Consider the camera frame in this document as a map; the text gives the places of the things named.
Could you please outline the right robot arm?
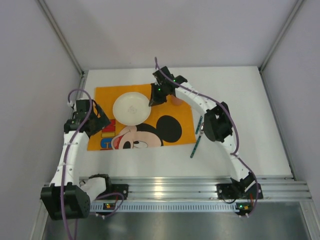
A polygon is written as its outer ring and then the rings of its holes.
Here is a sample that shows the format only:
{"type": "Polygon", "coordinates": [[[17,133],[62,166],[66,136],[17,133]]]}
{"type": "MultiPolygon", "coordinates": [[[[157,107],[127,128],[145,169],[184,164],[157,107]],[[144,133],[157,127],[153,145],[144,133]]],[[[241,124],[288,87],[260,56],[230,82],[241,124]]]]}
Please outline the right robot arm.
{"type": "Polygon", "coordinates": [[[149,106],[161,105],[167,101],[167,96],[172,95],[196,110],[204,119],[205,136],[220,144],[228,154],[231,184],[227,191],[221,192],[221,198],[242,199],[253,196],[257,200],[257,177],[239,156],[239,132],[228,105],[198,92],[186,78],[174,76],[166,66],[160,68],[157,65],[155,69],[153,76],[156,81],[151,84],[149,106]]]}

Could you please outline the cream round plate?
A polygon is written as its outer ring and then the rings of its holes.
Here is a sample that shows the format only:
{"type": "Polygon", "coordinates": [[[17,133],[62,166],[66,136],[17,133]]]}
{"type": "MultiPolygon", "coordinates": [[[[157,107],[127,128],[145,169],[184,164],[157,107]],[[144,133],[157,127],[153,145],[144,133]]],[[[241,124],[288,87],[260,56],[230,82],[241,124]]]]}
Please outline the cream round plate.
{"type": "Polygon", "coordinates": [[[151,114],[149,99],[139,92],[124,93],[115,100],[112,113],[125,126],[142,124],[151,114]]]}

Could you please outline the green handled spoon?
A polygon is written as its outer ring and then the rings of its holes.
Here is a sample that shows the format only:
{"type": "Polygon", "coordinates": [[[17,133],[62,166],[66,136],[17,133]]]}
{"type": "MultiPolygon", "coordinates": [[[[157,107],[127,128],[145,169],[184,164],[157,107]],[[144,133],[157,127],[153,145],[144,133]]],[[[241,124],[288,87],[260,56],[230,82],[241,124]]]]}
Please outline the green handled spoon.
{"type": "Polygon", "coordinates": [[[194,155],[195,155],[195,153],[196,153],[196,150],[197,150],[197,148],[198,148],[198,146],[199,146],[199,143],[200,143],[200,141],[201,141],[202,135],[203,135],[203,133],[204,133],[204,123],[202,123],[202,124],[200,125],[198,132],[199,132],[198,137],[197,137],[197,139],[196,139],[195,145],[194,145],[194,147],[193,147],[193,149],[192,149],[192,152],[191,152],[191,154],[190,154],[190,158],[191,158],[191,159],[194,157],[194,155]]]}

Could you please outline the pink plastic cup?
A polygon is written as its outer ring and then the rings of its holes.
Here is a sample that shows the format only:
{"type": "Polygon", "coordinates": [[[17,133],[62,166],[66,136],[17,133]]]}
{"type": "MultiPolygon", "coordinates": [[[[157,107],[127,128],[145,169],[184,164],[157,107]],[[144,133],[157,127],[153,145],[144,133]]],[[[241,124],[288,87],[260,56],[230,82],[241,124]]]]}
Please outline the pink plastic cup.
{"type": "Polygon", "coordinates": [[[171,103],[175,106],[180,106],[183,103],[183,100],[175,97],[174,95],[171,96],[171,103]]]}

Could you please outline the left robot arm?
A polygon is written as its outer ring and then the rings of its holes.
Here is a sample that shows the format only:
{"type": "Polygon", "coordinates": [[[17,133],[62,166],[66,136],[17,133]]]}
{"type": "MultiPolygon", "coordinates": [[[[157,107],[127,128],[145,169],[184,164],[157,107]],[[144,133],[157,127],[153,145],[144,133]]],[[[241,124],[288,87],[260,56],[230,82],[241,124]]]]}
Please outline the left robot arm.
{"type": "Polygon", "coordinates": [[[99,195],[110,193],[112,183],[107,174],[94,174],[88,180],[80,181],[80,167],[90,137],[110,124],[95,100],[75,102],[72,118],[63,126],[64,142],[55,175],[40,193],[52,220],[87,218],[91,203],[99,195]]]}

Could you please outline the green handled fork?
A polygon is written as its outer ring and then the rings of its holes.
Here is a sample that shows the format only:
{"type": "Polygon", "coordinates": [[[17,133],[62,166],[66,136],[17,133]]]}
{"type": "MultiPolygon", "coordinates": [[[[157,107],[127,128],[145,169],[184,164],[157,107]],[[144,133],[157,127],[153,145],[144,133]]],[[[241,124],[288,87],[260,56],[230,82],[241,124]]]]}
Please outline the green handled fork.
{"type": "Polygon", "coordinates": [[[197,124],[197,127],[196,127],[196,130],[195,130],[195,134],[197,135],[200,131],[200,128],[201,128],[201,125],[202,125],[202,122],[203,122],[203,116],[201,115],[200,118],[199,118],[199,121],[198,121],[198,124],[197,124]]]}

